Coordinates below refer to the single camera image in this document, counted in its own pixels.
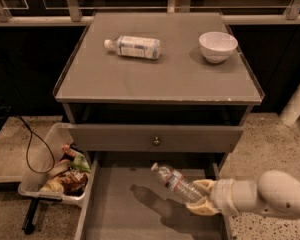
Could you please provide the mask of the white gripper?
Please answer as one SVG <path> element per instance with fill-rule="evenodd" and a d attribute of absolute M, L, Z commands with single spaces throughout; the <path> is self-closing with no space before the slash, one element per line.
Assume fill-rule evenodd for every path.
<path fill-rule="evenodd" d="M 195 180 L 193 184 L 205 196 L 210 195 L 210 200 L 197 203 L 187 203 L 186 208 L 193 214 L 199 216 L 214 216 L 219 212 L 226 216 L 239 214 L 232 197 L 233 179 L 211 179 Z"/>

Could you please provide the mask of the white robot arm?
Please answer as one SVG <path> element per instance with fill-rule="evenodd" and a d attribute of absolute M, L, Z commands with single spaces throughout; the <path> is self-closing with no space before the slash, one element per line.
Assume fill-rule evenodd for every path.
<path fill-rule="evenodd" d="M 253 213 L 263 217 L 300 219 L 300 181 L 282 171 L 266 171 L 256 181 L 202 179 L 194 181 L 194 185 L 208 191 L 203 200 L 186 203 L 187 209 L 196 215 Z"/>

